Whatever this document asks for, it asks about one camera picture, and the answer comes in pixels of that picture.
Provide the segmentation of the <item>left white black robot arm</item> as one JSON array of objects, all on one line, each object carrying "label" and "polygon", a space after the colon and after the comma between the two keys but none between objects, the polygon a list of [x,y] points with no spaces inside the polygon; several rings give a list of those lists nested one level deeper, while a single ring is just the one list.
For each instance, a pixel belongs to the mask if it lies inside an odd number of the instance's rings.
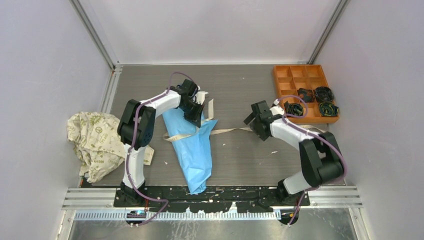
[{"label": "left white black robot arm", "polygon": [[133,206],[141,206],[146,200],[142,190],[145,185],[144,157],[153,137],[156,118],[168,110],[180,109],[183,118],[199,128],[207,94],[192,80],[185,79],[182,84],[169,86],[152,98],[127,102],[117,129],[126,149],[120,190]]}]

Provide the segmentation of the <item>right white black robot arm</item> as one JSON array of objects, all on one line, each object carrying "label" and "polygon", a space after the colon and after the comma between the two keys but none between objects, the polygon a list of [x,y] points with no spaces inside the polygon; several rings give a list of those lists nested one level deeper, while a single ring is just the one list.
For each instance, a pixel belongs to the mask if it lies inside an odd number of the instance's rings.
[{"label": "right white black robot arm", "polygon": [[288,206],[297,199],[297,194],[342,179],[346,167],[332,133],[319,133],[296,125],[284,113],[279,105],[268,106],[263,100],[251,105],[251,113],[243,122],[262,141],[273,137],[298,150],[300,171],[280,180],[276,188],[277,199]]}]

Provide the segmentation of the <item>blue wrapping paper sheet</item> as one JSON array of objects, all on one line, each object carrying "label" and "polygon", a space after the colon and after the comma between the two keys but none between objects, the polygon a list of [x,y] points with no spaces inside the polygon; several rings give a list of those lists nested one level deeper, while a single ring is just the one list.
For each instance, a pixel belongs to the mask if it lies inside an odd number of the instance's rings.
[{"label": "blue wrapping paper sheet", "polygon": [[180,108],[170,109],[162,117],[167,130],[163,138],[174,147],[189,193],[204,192],[213,167],[210,135],[218,121],[201,115],[201,126],[196,127],[184,118]]}]

